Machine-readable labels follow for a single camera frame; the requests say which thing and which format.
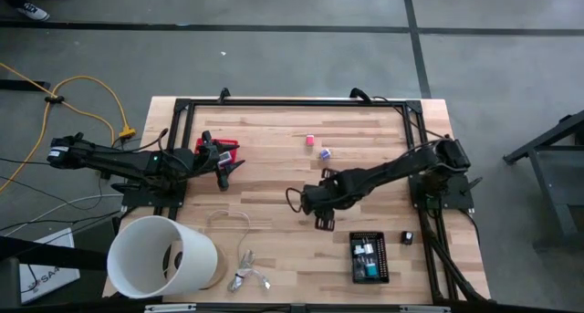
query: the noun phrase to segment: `gray floor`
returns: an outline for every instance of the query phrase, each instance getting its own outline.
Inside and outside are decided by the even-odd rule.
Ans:
[[[255,25],[407,26],[403,0],[34,0],[54,21]],[[420,26],[583,27],[582,0],[413,0]],[[4,5],[0,16],[17,17]],[[526,162],[501,157],[582,110],[584,37],[422,36],[434,98],[446,99],[454,133],[485,180],[474,190],[487,279],[502,303],[581,310],[581,253],[537,255],[531,243],[555,230]],[[112,32],[0,29],[0,61],[53,83],[78,74],[102,79],[125,103],[139,132],[154,95],[344,97],[353,87],[371,95],[419,98],[409,35]],[[0,70],[0,78],[13,76]],[[108,94],[85,82],[63,89],[68,101],[120,126]],[[0,95],[0,156],[22,159],[37,138],[44,102],[36,93]],[[52,137],[83,131],[108,142],[103,125],[62,107],[51,111],[43,161]],[[12,164],[0,164],[8,176]],[[98,192],[91,171],[28,165],[18,178],[68,200]],[[113,193],[103,183],[104,193]],[[16,184],[0,195],[0,226],[25,221],[59,204]],[[119,201],[55,219],[105,214]],[[57,230],[30,226],[35,239]]]

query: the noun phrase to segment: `yellow extension cord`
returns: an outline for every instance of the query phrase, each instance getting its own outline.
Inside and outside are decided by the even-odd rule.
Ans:
[[[31,80],[30,78],[22,75],[21,73],[19,73],[18,71],[10,68],[9,66],[7,66],[4,63],[0,63],[0,67],[5,68],[6,70],[14,73],[15,75],[19,76],[20,78],[26,80],[27,82],[33,84],[34,86],[36,86],[37,88],[41,89],[42,91],[46,92],[48,95],[50,95],[52,98],[56,98],[58,91],[60,90],[60,88],[73,81],[76,79],[87,79],[87,80],[92,80],[95,81],[96,83],[100,84],[103,88],[105,88],[110,94],[111,96],[113,96],[113,98],[116,100],[116,102],[118,103],[118,107],[120,107],[120,112],[121,112],[121,118],[123,120],[123,131],[120,133],[120,137],[121,138],[130,138],[132,136],[134,136],[136,134],[136,130],[134,130],[133,128],[130,127],[130,125],[128,124],[128,121],[126,120],[126,114],[124,113],[124,108],[121,106],[121,102],[120,99],[118,99],[118,96],[116,95],[116,93],[114,93],[113,90],[110,89],[110,87],[108,87],[108,85],[106,85],[105,83],[103,83],[101,80],[98,80],[96,78],[93,77],[89,77],[89,76],[76,76],[73,78],[69,78],[69,79],[65,79],[63,81],[61,81],[60,83],[58,83],[55,86],[55,89],[53,89],[53,91],[50,91],[48,89],[43,88],[42,86],[39,86],[36,82],[34,82],[33,80]],[[72,105],[66,103],[66,102],[62,102],[61,104],[63,104],[64,106],[66,106],[67,108],[75,111],[78,114],[84,115],[84,116],[88,116],[91,118],[94,118],[96,120],[99,120],[101,122],[103,122],[104,124],[106,124],[106,126],[108,126],[109,131],[111,133],[111,144],[114,144],[115,141],[115,131],[113,130],[113,127],[111,126],[111,124],[103,119],[102,117],[100,117],[99,115],[93,114],[93,113],[89,113],[86,111],[82,111],[79,110],[75,107],[73,107]],[[35,152],[38,149],[38,146],[40,145],[40,142],[43,140],[43,137],[45,136],[45,131],[47,129],[47,119],[48,119],[48,113],[50,111],[50,103],[47,103],[47,105],[45,106],[45,114],[43,116],[43,127],[40,131],[40,134],[38,135],[38,140],[36,140],[36,144],[33,147],[33,150],[30,151],[30,153],[26,156],[26,158],[23,160],[23,163],[20,164],[20,166],[18,166],[18,168],[16,169],[16,171],[12,174],[12,176],[10,176],[10,179],[14,179],[19,173],[20,171],[23,169],[23,167],[25,166],[25,164],[28,162],[28,160],[30,160],[30,158],[33,156],[33,154],[35,154]],[[6,181],[2,187],[0,187],[0,193],[6,188],[6,186],[8,186],[8,184],[11,183],[10,181]]]

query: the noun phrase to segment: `white bucket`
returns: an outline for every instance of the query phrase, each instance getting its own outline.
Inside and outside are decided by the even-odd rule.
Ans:
[[[182,241],[182,260],[167,281],[162,261],[176,240]],[[161,216],[142,217],[128,224],[108,253],[109,280],[130,298],[192,293],[211,280],[216,267],[217,251],[211,239]]]

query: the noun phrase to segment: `sneaker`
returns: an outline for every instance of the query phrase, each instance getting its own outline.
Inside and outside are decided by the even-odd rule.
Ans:
[[[31,3],[25,3],[22,7],[17,8],[16,11],[28,16],[35,21],[46,21],[49,17],[48,13],[42,9],[32,5]]]

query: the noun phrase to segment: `wooden table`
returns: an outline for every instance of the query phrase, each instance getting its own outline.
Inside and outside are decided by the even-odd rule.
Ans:
[[[154,97],[142,136],[142,144],[157,138],[171,124],[175,97]],[[452,129],[442,99],[422,100],[426,128],[438,133]],[[238,140],[238,160],[245,164],[229,179],[227,192],[220,193],[214,174],[189,181],[184,207],[177,222],[208,234],[229,260],[227,277],[217,286],[194,294],[166,297],[187,302],[300,302],[335,304],[422,304],[431,303],[417,213],[412,209],[405,179],[377,188],[346,211],[336,212],[335,231],[317,231],[314,216],[294,214],[286,203],[287,187],[302,189],[317,184],[324,166],[343,170],[370,168],[397,158],[406,150],[401,116],[391,108],[342,107],[197,107],[190,148],[204,130],[216,139]],[[315,146],[305,146],[307,134]],[[176,143],[181,143],[181,135]],[[332,151],[324,163],[322,148]],[[232,294],[226,290],[238,265],[236,246],[246,222],[236,216],[214,219],[205,229],[205,217],[217,209],[244,212],[251,230],[241,250],[255,252],[255,268],[270,280],[269,290],[255,278],[245,281]],[[152,214],[140,208],[122,223]],[[451,256],[467,279],[483,296],[488,287],[476,240],[467,217],[445,211]],[[414,233],[413,245],[401,245],[400,233]],[[350,275],[349,232],[382,231],[385,234],[390,270],[389,284],[354,285]],[[443,294],[447,294],[441,264],[437,264]],[[104,295],[114,290],[106,286]]]

